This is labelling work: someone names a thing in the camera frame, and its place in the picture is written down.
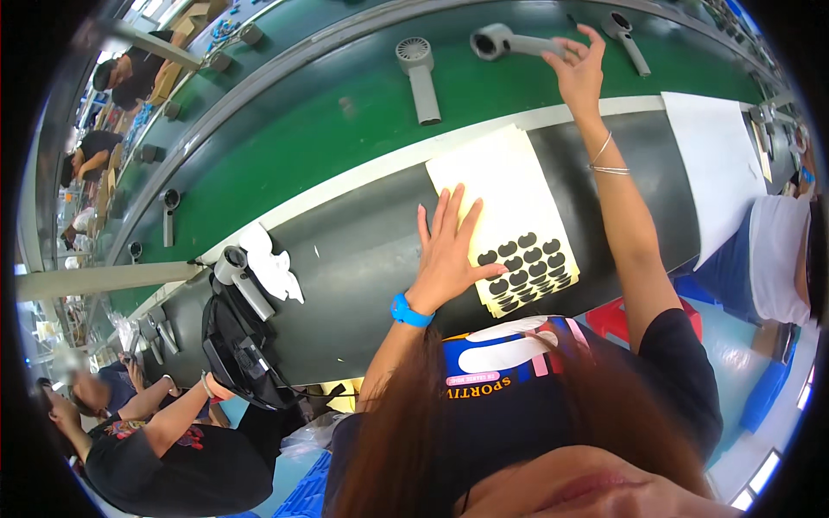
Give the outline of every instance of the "red stool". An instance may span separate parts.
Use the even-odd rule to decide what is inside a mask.
[[[680,298],[679,301],[682,303],[682,309],[685,310],[688,318],[691,319],[691,325],[694,327],[696,337],[700,340],[700,342],[702,342],[702,318],[700,317],[699,312],[697,312],[689,303],[685,302],[684,299]],[[628,321],[625,318],[622,304],[624,304],[624,300],[620,297],[614,301],[604,304],[603,306],[591,309],[585,315],[587,325],[590,326],[590,328],[593,329],[597,335],[603,338],[607,338],[608,333],[611,333],[627,343],[630,343],[630,336],[628,335]]]

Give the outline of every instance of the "black work table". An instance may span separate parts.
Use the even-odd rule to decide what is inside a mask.
[[[659,235],[670,271],[700,250],[696,209],[685,168],[664,111],[604,118],[633,172]],[[564,123],[528,132],[567,231],[581,273],[579,282],[535,301],[502,320],[532,314],[575,316],[621,295],[604,235],[599,199],[578,130]],[[773,167],[779,192],[793,174],[785,152]],[[419,262],[416,209],[429,218],[438,197],[424,164],[383,177],[328,201],[272,229],[274,250],[286,249],[305,304],[265,296],[277,310],[269,319],[274,343],[263,349],[292,385],[359,377],[389,330],[392,297],[415,279]],[[316,246],[319,257],[314,250]],[[181,353],[160,347],[165,365],[145,352],[150,379],[167,372],[180,385],[198,380],[207,361],[201,351],[201,315],[211,288],[202,272],[163,304]],[[474,287],[438,310],[435,325],[452,336],[489,327],[495,320]]]

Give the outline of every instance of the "long brown hair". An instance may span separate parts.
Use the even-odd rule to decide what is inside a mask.
[[[605,449],[710,498],[700,456],[639,376],[618,357],[621,348],[591,344],[588,351],[564,329],[556,328],[555,334],[558,346],[532,336],[564,367],[561,380],[569,396],[575,442]],[[365,414],[347,474],[332,501],[332,516],[424,516],[445,372],[443,343],[430,328],[423,345],[408,350]]]

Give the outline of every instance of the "sticker sheet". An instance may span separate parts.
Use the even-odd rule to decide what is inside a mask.
[[[579,266],[525,132],[506,126],[426,162],[426,169],[437,192],[466,186],[459,225],[472,203],[483,199],[469,262],[498,262],[510,270],[475,283],[495,318],[579,282]]]

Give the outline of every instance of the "blue plastic crate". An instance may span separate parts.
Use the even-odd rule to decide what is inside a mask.
[[[325,483],[331,454],[322,452],[308,473],[274,513],[273,518],[319,518],[325,497]]]

